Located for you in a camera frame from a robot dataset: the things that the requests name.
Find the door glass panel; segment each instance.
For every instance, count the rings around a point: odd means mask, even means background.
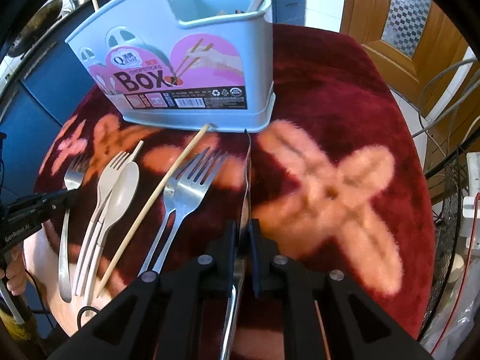
[[[382,40],[413,57],[422,37],[431,0],[391,0]]]

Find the hand illustration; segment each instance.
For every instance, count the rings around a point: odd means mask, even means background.
[[[27,276],[25,273],[25,266],[23,265],[23,258],[20,252],[20,247],[15,246],[10,250],[11,262],[7,266],[7,288],[14,296],[21,295],[25,292],[27,287]],[[0,269],[0,279],[3,279],[5,272]]]
[[[199,46],[195,51],[192,51],[193,47],[188,49],[187,56],[189,58],[198,58],[190,69],[212,68],[243,75],[242,59],[239,56],[222,54],[218,50],[207,48],[208,46]]]

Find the red tablecloth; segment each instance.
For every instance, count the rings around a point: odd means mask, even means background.
[[[274,26],[272,121],[253,135],[253,216],[280,251],[308,268],[341,269],[412,336],[428,301],[434,261],[431,205],[416,149],[402,114],[369,57],[350,37],[313,28]],[[40,169],[36,191],[62,187],[69,158],[92,155],[81,203],[69,229],[71,276],[95,207],[98,178],[120,150],[145,145],[137,157],[140,184],[124,218],[111,230],[98,276],[153,189],[194,132],[132,125],[95,87],[65,124]],[[207,146],[229,157],[199,210],[180,229],[165,269],[203,254],[238,218],[242,201],[243,134],[207,133]],[[158,199],[119,261],[103,306],[136,277],[163,218]],[[58,295],[57,264],[62,215],[25,243],[27,268],[42,283],[54,316],[68,334],[76,330],[81,298],[65,304]],[[224,310],[211,305],[222,317]],[[279,305],[244,297],[235,358],[279,359],[283,355]],[[222,321],[207,326],[204,358],[218,355]]]

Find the wooden door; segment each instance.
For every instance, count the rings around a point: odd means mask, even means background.
[[[359,42],[387,84],[414,105],[428,81],[462,60],[467,48],[460,32],[431,0],[345,0],[340,32]],[[427,93],[424,116],[453,74]]]

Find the barcode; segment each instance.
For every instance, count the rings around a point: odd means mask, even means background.
[[[193,97],[188,99],[175,99],[179,108],[205,108],[205,103],[201,97]]]

